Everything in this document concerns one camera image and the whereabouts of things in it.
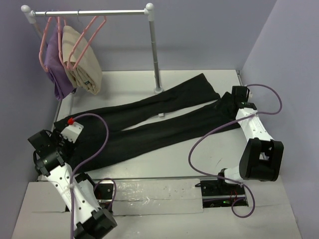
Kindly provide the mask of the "black trousers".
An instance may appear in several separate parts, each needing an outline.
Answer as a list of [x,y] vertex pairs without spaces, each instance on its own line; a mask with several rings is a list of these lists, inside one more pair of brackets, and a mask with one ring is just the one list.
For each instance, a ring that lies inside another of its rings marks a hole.
[[68,164],[78,172],[111,166],[150,151],[228,131],[235,112],[203,74],[140,101],[73,115],[84,126]]

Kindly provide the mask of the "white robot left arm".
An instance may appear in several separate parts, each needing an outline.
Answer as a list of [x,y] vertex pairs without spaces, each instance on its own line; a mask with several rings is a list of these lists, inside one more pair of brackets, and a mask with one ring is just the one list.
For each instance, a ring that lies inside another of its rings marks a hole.
[[71,213],[70,236],[73,239],[102,239],[117,226],[108,209],[95,195],[98,187],[86,173],[76,175],[68,164],[75,144],[57,131],[41,130],[28,139],[33,146],[33,162],[58,191]]

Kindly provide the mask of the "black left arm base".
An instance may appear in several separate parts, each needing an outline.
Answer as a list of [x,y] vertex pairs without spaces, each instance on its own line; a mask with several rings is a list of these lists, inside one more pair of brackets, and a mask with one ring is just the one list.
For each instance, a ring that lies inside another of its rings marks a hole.
[[114,199],[115,186],[112,181],[102,181],[94,186],[94,195],[97,200],[110,202]]

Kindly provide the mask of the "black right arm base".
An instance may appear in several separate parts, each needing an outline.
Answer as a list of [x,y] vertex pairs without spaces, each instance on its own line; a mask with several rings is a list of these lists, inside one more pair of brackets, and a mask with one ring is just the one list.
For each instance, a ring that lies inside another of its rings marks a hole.
[[238,184],[227,184],[223,180],[200,180],[195,184],[201,189],[203,208],[248,206],[246,193]]

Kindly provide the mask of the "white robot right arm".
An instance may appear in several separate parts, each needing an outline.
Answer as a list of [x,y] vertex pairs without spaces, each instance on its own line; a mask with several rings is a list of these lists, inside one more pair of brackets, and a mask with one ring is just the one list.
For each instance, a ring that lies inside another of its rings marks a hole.
[[250,90],[245,86],[232,87],[236,120],[247,140],[244,152],[237,166],[224,168],[218,173],[223,177],[216,183],[217,191],[227,195],[234,184],[245,180],[262,182],[276,181],[279,176],[284,145],[274,140],[263,126],[259,115],[275,113],[260,112],[254,103],[249,102]]

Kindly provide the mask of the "beige folded trousers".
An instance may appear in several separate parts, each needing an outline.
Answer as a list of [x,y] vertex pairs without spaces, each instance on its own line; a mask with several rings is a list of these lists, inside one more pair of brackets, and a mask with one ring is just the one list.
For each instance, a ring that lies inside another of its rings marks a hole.
[[74,53],[71,51],[80,38],[80,33],[70,26],[63,27],[62,35],[62,55],[65,64],[70,63],[71,66],[76,65],[74,70],[65,70],[69,81],[74,88],[81,87],[87,92],[96,95],[101,89],[102,70],[91,46],[85,50],[81,57],[81,53],[87,46],[87,40],[82,38]]

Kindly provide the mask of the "pink hanger with purple cloth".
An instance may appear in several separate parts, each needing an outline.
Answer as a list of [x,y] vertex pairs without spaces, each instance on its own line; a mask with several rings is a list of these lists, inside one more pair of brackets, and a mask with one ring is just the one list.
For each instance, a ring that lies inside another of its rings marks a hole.
[[40,49],[39,49],[39,54],[38,54],[39,62],[41,64],[41,67],[45,71],[45,73],[48,72],[48,68],[44,65],[44,62],[43,62],[43,59],[42,59],[42,55],[43,55],[44,45],[46,43],[46,38],[47,38],[47,34],[48,34],[48,30],[49,30],[49,26],[50,26],[51,22],[52,22],[52,17],[49,17],[48,21],[46,23],[44,32],[43,32],[41,45],[40,45]]

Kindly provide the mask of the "pink hanger with beige trousers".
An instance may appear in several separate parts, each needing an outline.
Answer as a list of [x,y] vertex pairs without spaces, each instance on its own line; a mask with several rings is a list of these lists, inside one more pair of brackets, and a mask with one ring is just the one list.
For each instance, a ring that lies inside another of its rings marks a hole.
[[57,17],[57,33],[58,33],[58,57],[60,60],[60,63],[64,70],[67,70],[67,66],[65,65],[63,61],[63,55],[62,55],[62,35],[63,35],[63,29],[61,26],[61,17]]

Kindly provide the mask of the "purple folded cloth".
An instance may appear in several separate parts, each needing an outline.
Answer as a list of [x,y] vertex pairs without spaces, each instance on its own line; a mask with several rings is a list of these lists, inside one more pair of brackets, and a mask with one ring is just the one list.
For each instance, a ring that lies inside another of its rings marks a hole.
[[56,27],[47,46],[44,66],[48,68],[47,77],[54,84],[54,95],[60,101],[67,97],[74,88],[59,59],[58,39],[58,29]]

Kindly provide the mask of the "white cardboard cover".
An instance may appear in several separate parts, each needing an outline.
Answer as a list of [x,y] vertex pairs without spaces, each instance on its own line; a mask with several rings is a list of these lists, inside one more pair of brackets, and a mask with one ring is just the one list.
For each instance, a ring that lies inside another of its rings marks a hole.
[[[29,183],[13,231],[14,239],[67,239],[70,213],[49,182]],[[205,209],[199,214],[116,217],[108,239],[299,239],[287,200],[257,206],[240,219],[229,208]]]

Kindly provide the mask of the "silver tape patch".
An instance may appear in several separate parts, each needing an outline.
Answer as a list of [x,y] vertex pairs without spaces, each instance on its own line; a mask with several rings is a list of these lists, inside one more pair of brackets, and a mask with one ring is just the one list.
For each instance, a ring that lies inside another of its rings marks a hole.
[[203,212],[199,179],[117,182],[115,216],[198,214]]

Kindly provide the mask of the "white metal clothes rack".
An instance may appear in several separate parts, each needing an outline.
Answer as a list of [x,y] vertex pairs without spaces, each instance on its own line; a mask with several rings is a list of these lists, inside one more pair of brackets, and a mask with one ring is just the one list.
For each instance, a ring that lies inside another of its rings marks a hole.
[[27,5],[21,6],[21,11],[25,15],[28,22],[33,25],[33,28],[39,35],[43,37],[44,33],[37,26],[37,17],[82,17],[82,16],[112,16],[112,15],[146,15],[148,17],[150,36],[151,36],[151,46],[153,55],[153,65],[154,65],[154,78],[155,78],[155,89],[154,92],[159,94],[163,92],[163,88],[160,82],[160,70],[158,63],[158,53],[157,53],[157,43],[155,34],[155,7],[153,3],[148,3],[141,10],[47,10],[47,11],[36,11],[32,10]]

